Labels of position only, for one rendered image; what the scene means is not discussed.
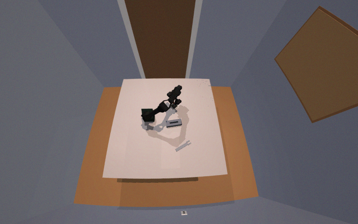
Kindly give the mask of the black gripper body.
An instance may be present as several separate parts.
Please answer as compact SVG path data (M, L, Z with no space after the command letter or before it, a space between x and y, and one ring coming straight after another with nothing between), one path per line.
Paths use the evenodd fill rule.
M170 91L170 92L171 92L171 91ZM167 96L168 96L168 97L171 96L170 92L167 93ZM177 97L176 97L175 100L176 100L176 104L177 104L177 105L179 105L179 104L181 103L181 100L180 100L180 99L177 99Z

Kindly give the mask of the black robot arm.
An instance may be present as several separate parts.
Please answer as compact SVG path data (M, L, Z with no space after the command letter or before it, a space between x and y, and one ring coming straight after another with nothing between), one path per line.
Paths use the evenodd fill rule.
M144 113L142 113L141 117L147 122L151 119L152 116L154 116L155 114L159 113L159 112L166 112L167 110L170 109L171 105L174 103L174 100L176 99L177 96L179 96L181 94L181 90L182 89L182 86L178 85L176 86L171 92L171 97L167 100L163 100L159 106L154 109L153 111L151 112L146 112L144 111ZM170 105L169 107L164 103L164 101L169 101L170 102Z

